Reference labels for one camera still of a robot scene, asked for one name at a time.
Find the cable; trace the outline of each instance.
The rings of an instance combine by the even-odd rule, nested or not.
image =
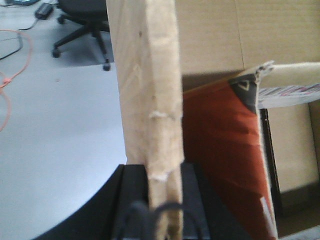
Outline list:
[[[4,122],[0,126],[0,132],[1,132],[5,128],[7,123],[9,122],[9,118],[11,116],[11,111],[12,111],[12,106],[11,106],[10,98],[5,94],[5,92],[2,90],[2,88],[0,88],[0,95],[4,98],[4,100],[6,101],[6,104],[7,104],[6,116],[5,116]]]
[[[3,72],[0,71],[0,76],[3,77],[2,79],[2,84],[0,85],[0,95],[2,95],[2,97],[6,100],[7,102],[7,112],[6,112],[6,117],[4,119],[4,122],[3,124],[0,126],[0,132],[6,127],[8,121],[9,121],[9,118],[11,116],[11,112],[12,112],[12,106],[11,106],[11,101],[9,99],[9,97],[5,94],[3,88],[6,87],[8,84],[10,84],[13,79],[18,76],[19,74],[21,74],[24,70],[26,70],[26,68],[28,67],[28,65],[30,64],[30,61],[31,61],[31,56],[32,56],[32,51],[33,51],[33,42],[32,42],[32,39],[31,37],[24,33],[24,32],[21,32],[21,31],[16,31],[16,30],[11,30],[11,29],[0,29],[0,32],[12,32],[12,33],[17,33],[22,36],[24,36],[28,43],[29,43],[29,51],[28,51],[28,55],[27,55],[27,59],[25,61],[25,64],[23,65],[23,67],[18,71],[16,72],[15,74],[13,74],[12,76],[10,77],[7,77]]]
[[[0,4],[0,7],[10,7],[10,6],[13,6],[14,4],[8,4],[8,5],[3,5],[3,4]]]
[[[18,47],[18,49],[12,51],[11,53],[9,53],[9,54],[7,54],[7,55],[5,55],[5,56],[0,57],[0,60],[6,59],[7,57],[11,56],[12,54],[15,54],[15,53],[19,52],[19,51],[23,48],[24,44],[23,44],[21,35],[20,35],[19,33],[18,33],[18,37],[16,37],[16,39],[18,39],[18,42],[19,42],[19,47]]]
[[[36,18],[30,27],[20,28],[20,29],[18,29],[18,30],[20,30],[20,31],[25,31],[25,30],[32,29],[32,28],[37,24],[38,21],[39,21],[39,18]]]

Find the gray floor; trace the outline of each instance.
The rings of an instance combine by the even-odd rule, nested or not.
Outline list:
[[[0,7],[0,29],[28,27],[40,4]],[[53,227],[126,161],[115,65],[102,71],[103,58],[90,35],[63,46],[61,58],[52,58],[53,42],[79,27],[59,25],[58,15],[55,9],[26,31],[34,44],[31,64],[4,89],[12,115],[0,132],[1,240],[29,240]],[[12,36],[0,31],[0,40]],[[103,37],[111,53],[110,36]],[[16,44],[0,41],[0,54]],[[15,73],[27,51],[24,42],[22,51],[0,60],[0,71]],[[0,98],[0,122],[6,107]]]

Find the black cable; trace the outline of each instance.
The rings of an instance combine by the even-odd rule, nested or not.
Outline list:
[[[10,7],[10,6],[13,6],[14,4],[11,3],[11,4],[8,4],[8,5],[3,5],[3,4],[0,4],[0,7]]]
[[[157,207],[154,212],[153,212],[153,227],[156,227],[156,223],[158,222],[161,214],[163,212],[166,211],[170,211],[170,210],[182,210],[183,213],[185,214],[186,217],[189,217],[190,220],[192,221],[198,240],[203,240],[203,233],[202,233],[202,229],[201,229],[201,225],[199,223],[199,221],[195,218],[195,216],[192,214],[191,211],[189,211],[188,209],[185,209],[185,207],[177,202],[166,202],[163,205],[160,205],[159,207]]]
[[[32,29],[32,28],[37,24],[38,20],[39,20],[39,18],[36,18],[30,27],[27,27],[27,28],[20,28],[20,29],[18,29],[18,30],[20,30],[20,31],[24,31],[24,30]]]
[[[23,48],[24,43],[22,41],[22,37],[21,37],[20,33],[18,33],[17,39],[18,39],[18,42],[19,42],[18,49],[13,51],[13,52],[11,52],[11,53],[9,53],[9,54],[7,54],[7,55],[5,55],[5,56],[3,56],[3,57],[0,57],[0,60],[6,59],[7,57],[11,56],[12,54],[15,54],[15,53],[19,52]]]

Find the wooden board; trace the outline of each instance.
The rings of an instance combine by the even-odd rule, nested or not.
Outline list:
[[[182,84],[174,0],[107,0],[128,164],[144,164],[152,208],[182,201]],[[158,237],[181,238],[181,215]]]

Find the black office chair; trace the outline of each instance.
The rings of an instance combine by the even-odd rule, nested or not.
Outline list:
[[[100,33],[100,31],[110,32],[109,24],[107,22],[106,0],[59,0],[57,7],[67,14],[61,14],[61,16],[58,17],[57,21],[59,24],[64,24],[65,19],[68,19],[83,26],[54,43],[52,56],[54,58],[59,58],[61,52],[58,47],[85,34],[91,33],[97,40],[105,59],[103,70],[109,71],[110,63],[107,56],[107,50]]]

